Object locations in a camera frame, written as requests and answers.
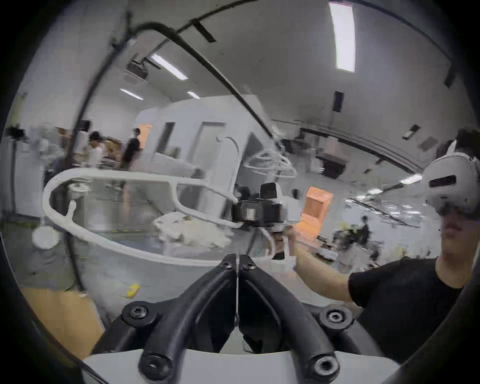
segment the person in white shirt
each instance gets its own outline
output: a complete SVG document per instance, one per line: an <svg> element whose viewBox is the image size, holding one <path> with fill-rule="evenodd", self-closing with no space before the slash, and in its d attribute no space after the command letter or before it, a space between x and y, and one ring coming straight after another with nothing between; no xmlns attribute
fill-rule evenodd
<svg viewBox="0 0 480 384"><path fill-rule="evenodd" d="M88 168L98 168L103 159L103 138L98 131L92 132L89 139L90 152L86 166Z"/></svg>
<svg viewBox="0 0 480 384"><path fill-rule="evenodd" d="M91 120L83 120L81 122L81 128L77 133L73 154L74 154L75 161L78 164L81 164L86 160L89 149L90 149L88 146L88 139L89 139L88 130L90 129L90 126L91 126Z"/></svg>

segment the camera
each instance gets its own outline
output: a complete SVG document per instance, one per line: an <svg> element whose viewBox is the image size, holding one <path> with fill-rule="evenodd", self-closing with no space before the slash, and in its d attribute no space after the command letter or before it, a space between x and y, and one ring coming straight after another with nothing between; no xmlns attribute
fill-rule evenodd
<svg viewBox="0 0 480 384"><path fill-rule="evenodd" d="M232 206L232 220L244 222L254 227L268 227L272 231L282 231L288 224L300 221L299 201L282 194L280 185L275 182L262 184L259 198L239 200Z"/></svg>

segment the ceiling light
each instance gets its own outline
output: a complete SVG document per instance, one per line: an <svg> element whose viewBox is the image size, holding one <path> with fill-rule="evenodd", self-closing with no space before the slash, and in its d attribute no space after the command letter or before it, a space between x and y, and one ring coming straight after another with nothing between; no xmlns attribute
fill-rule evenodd
<svg viewBox="0 0 480 384"><path fill-rule="evenodd" d="M380 188L373 188L367 191L369 195L378 195L379 193L382 193L383 191Z"/></svg>
<svg viewBox="0 0 480 384"><path fill-rule="evenodd" d="M415 175L412 175L410 177L407 177L406 179L400 180L402 184L409 185L416 183L417 181L420 181L422 179L422 175L419 173L416 173Z"/></svg>
<svg viewBox="0 0 480 384"><path fill-rule="evenodd" d="M191 97L193 97L194 99L199 99L199 98L200 98L195 92L188 91L187 93L188 93Z"/></svg>
<svg viewBox="0 0 480 384"><path fill-rule="evenodd" d="M127 91L126 89L120 88L120 90L121 90L122 92L125 92L127 95L130 95L130 96L135 97L136 99L139 99L139 100L143 100L143 99L144 99L143 97L140 97L140 96L136 95L136 94L133 93L133 92Z"/></svg>
<svg viewBox="0 0 480 384"><path fill-rule="evenodd" d="M185 76L182 72L180 72L177 68L171 65L168 61L164 60L162 57L158 56L156 53L152 55L152 60L156 61L160 64L163 68L167 71L171 72L175 76L177 76L180 80L187 80L188 77Z"/></svg>
<svg viewBox="0 0 480 384"><path fill-rule="evenodd" d="M330 2L335 35L336 67L355 72L355 22L351 5Z"/></svg>

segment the mouth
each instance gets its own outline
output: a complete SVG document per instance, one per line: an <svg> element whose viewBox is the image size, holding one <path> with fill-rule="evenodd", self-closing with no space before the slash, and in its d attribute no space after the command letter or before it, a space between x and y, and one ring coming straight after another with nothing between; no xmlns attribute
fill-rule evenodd
<svg viewBox="0 0 480 384"><path fill-rule="evenodd" d="M452 224L452 223L447 224L444 229L445 230L451 229L451 230L455 230L455 231L461 231L462 230L462 228L460 228L458 225L455 225L455 224Z"/></svg>
<svg viewBox="0 0 480 384"><path fill-rule="evenodd" d="M462 231L462 228L458 225L449 223L445 225L444 230L442 232L442 236L446 238L455 238L459 232Z"/></svg>

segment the ceiling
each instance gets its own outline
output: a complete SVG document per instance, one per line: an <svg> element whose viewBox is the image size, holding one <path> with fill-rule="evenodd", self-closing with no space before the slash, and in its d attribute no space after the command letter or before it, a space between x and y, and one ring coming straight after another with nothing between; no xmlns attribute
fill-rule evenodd
<svg viewBox="0 0 480 384"><path fill-rule="evenodd" d="M134 24L156 20L174 28L230 1L129 2ZM242 93L253 93L285 134L300 121L329 127L332 133L362 138L422 170L434 157L435 146L418 145L432 136L438 142L455 136L458 128L475 125L462 79L447 88L450 62L427 39L383 13L354 4L356 71L335 68L335 40L326 0L259 0L226 10L202 21L216 39L208 43L195 28L182 37L207 57ZM146 55L162 36L149 32L122 56ZM149 68L149 84L178 101L227 94L200 64L172 43L158 52L189 79L182 82L165 69ZM334 92L345 93L340 113L332 112ZM421 129L408 141L402 135L413 125ZM340 177L366 188L398 183L405 172L352 147ZM368 174L364 171L371 168Z"/></svg>

